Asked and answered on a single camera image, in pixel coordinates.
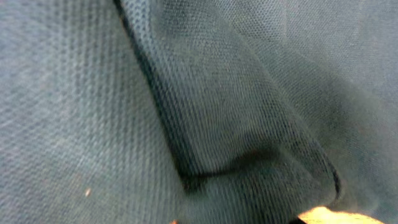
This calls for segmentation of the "blue polo shirt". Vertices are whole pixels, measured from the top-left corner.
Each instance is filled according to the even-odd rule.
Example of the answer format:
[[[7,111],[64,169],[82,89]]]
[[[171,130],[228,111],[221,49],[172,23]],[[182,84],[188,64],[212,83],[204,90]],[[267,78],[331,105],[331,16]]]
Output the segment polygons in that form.
[[[1,2],[2,223],[397,222],[397,2]]]

